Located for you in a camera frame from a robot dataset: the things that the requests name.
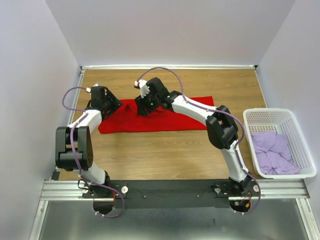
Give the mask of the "red t-shirt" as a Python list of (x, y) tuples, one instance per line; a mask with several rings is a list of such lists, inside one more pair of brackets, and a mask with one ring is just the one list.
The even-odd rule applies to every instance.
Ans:
[(161, 108), (147, 116), (140, 116), (133, 99), (122, 99), (121, 102), (123, 105), (98, 126), (100, 134), (206, 129), (206, 126), (197, 120)]

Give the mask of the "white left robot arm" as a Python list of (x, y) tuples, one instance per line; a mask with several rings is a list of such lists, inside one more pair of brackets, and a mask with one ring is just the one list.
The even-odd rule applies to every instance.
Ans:
[[(76, 89), (90, 94), (90, 100), (84, 109), (72, 108), (65, 104), (67, 94)], [(72, 87), (66, 91), (61, 103), (65, 109), (82, 112), (82, 114), (69, 125), (56, 129), (55, 165), (59, 169), (78, 174), (88, 186), (94, 186), (93, 191), (101, 198), (107, 197), (110, 192), (117, 194), (117, 191), (111, 187), (109, 174), (94, 163), (91, 133), (123, 103), (102, 85)]]

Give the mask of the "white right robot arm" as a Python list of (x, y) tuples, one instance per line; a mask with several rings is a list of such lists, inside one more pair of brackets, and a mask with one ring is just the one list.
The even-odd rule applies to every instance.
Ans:
[(203, 124), (206, 127), (210, 143), (221, 151), (227, 164), (230, 191), (236, 196), (247, 192), (252, 178), (249, 176), (249, 170), (245, 166), (239, 149), (241, 139), (238, 137), (237, 119), (230, 114), (226, 106), (205, 105), (177, 91), (163, 96), (150, 92), (144, 97), (136, 97), (134, 101), (140, 116), (147, 116), (161, 107)]

